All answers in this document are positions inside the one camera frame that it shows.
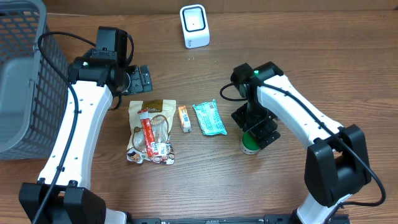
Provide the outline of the red stick packet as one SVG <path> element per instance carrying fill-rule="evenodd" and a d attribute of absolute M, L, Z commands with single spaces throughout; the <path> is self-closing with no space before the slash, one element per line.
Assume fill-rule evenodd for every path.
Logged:
<path fill-rule="evenodd" d="M 149 112 L 148 109 L 143 109 L 137 112 L 139 115 L 139 119 L 141 121 L 143 133 L 144 133 L 144 140 L 146 144 L 146 150 L 149 157 L 153 157 L 155 155 L 154 147 L 155 138 L 153 135 L 152 125 L 150 122 Z"/>

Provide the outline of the grey plastic shopping basket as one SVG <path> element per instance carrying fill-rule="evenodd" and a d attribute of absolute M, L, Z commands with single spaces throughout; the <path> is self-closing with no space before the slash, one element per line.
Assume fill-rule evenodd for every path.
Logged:
<path fill-rule="evenodd" d="M 42 1 L 1 1 L 1 159 L 36 159 L 50 155 L 59 132 L 68 88 L 42 58 L 62 74 L 68 61 L 47 33 Z"/>

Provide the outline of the white barcode scanner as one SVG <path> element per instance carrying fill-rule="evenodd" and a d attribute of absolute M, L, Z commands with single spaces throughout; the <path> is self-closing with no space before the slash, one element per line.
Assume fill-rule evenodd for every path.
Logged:
<path fill-rule="evenodd" d="M 203 5 L 192 4 L 182 7 L 180 20 L 186 48 L 204 47 L 210 43 L 210 31 Z"/>

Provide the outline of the teal orange snack pack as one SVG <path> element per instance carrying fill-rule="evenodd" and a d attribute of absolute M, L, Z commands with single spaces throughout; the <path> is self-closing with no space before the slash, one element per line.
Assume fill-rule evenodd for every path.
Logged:
<path fill-rule="evenodd" d="M 193 105 L 197 115 L 198 123 L 205 136 L 215 136 L 218 134 L 227 135 L 227 130 L 221 120 L 216 100 L 202 102 Z"/>

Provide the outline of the small orange snack packet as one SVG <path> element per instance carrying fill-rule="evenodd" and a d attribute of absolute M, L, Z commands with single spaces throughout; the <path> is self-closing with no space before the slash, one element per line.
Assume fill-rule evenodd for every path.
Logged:
<path fill-rule="evenodd" d="M 181 122 L 181 127 L 184 133 L 190 133 L 192 131 L 192 125 L 188 116 L 188 111 L 186 106 L 178 107 L 178 114 Z"/>

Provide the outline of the green lidded jar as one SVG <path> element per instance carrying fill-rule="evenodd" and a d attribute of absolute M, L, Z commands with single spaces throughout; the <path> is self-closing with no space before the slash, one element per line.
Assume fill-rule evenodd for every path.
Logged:
<path fill-rule="evenodd" d="M 240 145 L 240 148 L 243 151 L 243 153 L 245 153 L 247 155 L 255 155 L 260 151 L 259 145 L 250 136 L 249 133 L 243 134 L 239 145 Z"/>

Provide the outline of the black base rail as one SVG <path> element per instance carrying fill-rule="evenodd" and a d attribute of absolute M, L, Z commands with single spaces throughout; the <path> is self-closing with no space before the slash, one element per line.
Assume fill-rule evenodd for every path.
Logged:
<path fill-rule="evenodd" d="M 264 217 L 235 217 L 235 218 L 131 218 L 128 223 L 133 224 L 288 224 L 290 215 L 265 215 Z"/>

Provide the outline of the brown white snack pouch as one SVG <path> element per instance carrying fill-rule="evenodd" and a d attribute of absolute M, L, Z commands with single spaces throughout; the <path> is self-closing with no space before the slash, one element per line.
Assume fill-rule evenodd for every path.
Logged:
<path fill-rule="evenodd" d="M 170 134 L 176 111 L 175 100 L 131 101 L 129 103 L 129 124 L 131 137 L 127 145 L 128 161 L 142 164 L 151 161 L 156 164 L 172 165 L 175 154 Z M 154 142 L 147 149 L 142 120 L 150 121 Z"/>

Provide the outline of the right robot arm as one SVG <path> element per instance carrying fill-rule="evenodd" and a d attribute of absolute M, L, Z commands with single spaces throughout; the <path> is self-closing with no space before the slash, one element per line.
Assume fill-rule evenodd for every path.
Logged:
<path fill-rule="evenodd" d="M 266 223 L 349 223 L 333 215 L 370 183 L 364 133 L 355 124 L 344 127 L 306 100 L 272 62 L 257 68 L 244 63 L 234 68 L 232 85 L 245 104 L 232 113 L 243 130 L 245 154 L 256 154 L 279 138 L 280 119 L 307 151 L 304 180 L 309 195 L 291 215 L 266 215 Z"/>

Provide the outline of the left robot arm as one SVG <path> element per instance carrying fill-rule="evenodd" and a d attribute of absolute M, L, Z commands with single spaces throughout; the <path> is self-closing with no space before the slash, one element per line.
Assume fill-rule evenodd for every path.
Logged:
<path fill-rule="evenodd" d="M 118 95 L 151 91 L 148 68 L 78 57 L 68 81 L 68 105 L 50 157 L 36 183 L 24 183 L 19 201 L 32 223 L 132 223 L 108 209 L 91 188 L 91 165 L 104 117 Z"/>

